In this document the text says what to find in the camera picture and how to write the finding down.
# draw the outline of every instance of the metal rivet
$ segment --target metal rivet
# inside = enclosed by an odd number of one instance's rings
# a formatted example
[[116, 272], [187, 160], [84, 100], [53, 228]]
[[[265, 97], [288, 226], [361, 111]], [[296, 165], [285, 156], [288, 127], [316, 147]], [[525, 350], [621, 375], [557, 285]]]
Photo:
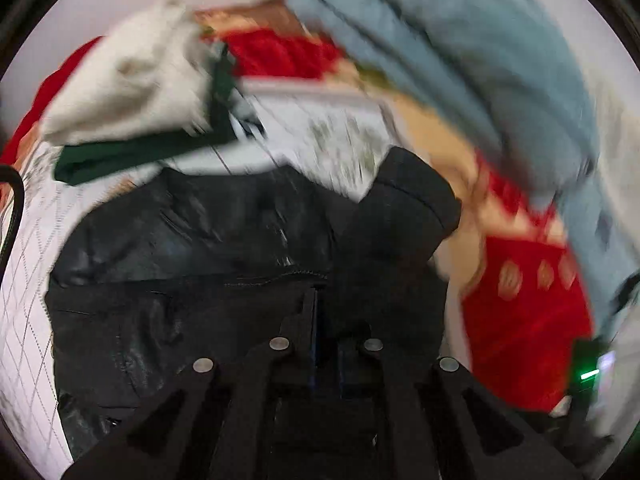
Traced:
[[455, 372], [458, 368], [460, 368], [460, 363], [453, 357], [443, 357], [442, 359], [440, 359], [440, 368], [442, 368], [446, 372]]
[[213, 368], [213, 361], [208, 357], [201, 357], [193, 362], [193, 369], [199, 374], [210, 372]]
[[286, 337], [274, 337], [269, 341], [272, 350], [286, 350], [289, 348], [289, 340]]
[[380, 339], [367, 339], [364, 342], [364, 349], [368, 350], [369, 352], [378, 352], [380, 350], [382, 350], [383, 344], [382, 341], [380, 341]]

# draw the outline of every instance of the white towel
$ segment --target white towel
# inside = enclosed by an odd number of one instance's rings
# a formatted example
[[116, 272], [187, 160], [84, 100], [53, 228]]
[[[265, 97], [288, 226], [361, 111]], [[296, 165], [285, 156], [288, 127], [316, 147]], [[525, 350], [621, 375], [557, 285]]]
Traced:
[[40, 121], [52, 144], [206, 124], [207, 47], [193, 11], [167, 0], [118, 24], [82, 60]]

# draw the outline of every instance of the dark green cloth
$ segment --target dark green cloth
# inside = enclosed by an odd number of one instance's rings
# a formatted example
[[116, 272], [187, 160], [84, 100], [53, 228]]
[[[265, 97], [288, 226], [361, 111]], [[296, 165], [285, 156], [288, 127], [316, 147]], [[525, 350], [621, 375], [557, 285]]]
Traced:
[[219, 146], [236, 140], [229, 113], [238, 119], [248, 136], [250, 126], [262, 130], [254, 110], [234, 89], [236, 81], [232, 71], [235, 59], [226, 44], [213, 46], [207, 62], [211, 85], [207, 89], [206, 107], [210, 130], [190, 136], [185, 130], [159, 132], [144, 137], [109, 142], [86, 142], [65, 146], [53, 172], [53, 177], [72, 186], [127, 170], [140, 164], [163, 160], [192, 152], [203, 146]]
[[88, 142], [65, 146], [53, 177], [72, 186], [83, 184], [140, 164], [162, 160], [203, 146], [234, 140], [208, 134], [191, 137], [184, 130], [110, 142]]

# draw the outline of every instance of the green led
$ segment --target green led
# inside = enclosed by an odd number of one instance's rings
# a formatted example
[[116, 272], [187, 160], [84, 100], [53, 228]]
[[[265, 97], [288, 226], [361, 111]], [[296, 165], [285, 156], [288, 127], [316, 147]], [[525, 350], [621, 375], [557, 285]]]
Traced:
[[599, 373], [600, 373], [600, 370], [598, 370], [598, 369], [596, 368], [595, 370], [592, 370], [591, 372], [587, 372], [587, 373], [585, 373], [585, 374], [582, 374], [582, 375], [580, 376], [580, 379], [581, 379], [581, 380], [583, 380], [583, 381], [585, 381], [585, 380], [587, 380], [588, 378], [593, 377], [594, 375], [597, 375], [597, 374], [599, 374]]

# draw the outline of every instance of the black leather jacket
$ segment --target black leather jacket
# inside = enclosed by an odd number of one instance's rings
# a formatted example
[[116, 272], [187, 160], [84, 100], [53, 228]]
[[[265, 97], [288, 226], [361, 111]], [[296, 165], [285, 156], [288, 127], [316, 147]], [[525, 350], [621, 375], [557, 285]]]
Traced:
[[290, 167], [165, 169], [91, 211], [64, 245], [46, 304], [59, 412], [77, 457], [202, 356], [242, 357], [325, 285], [334, 337], [370, 326], [433, 360], [446, 283], [428, 264], [458, 225], [449, 185], [392, 148], [360, 204]]

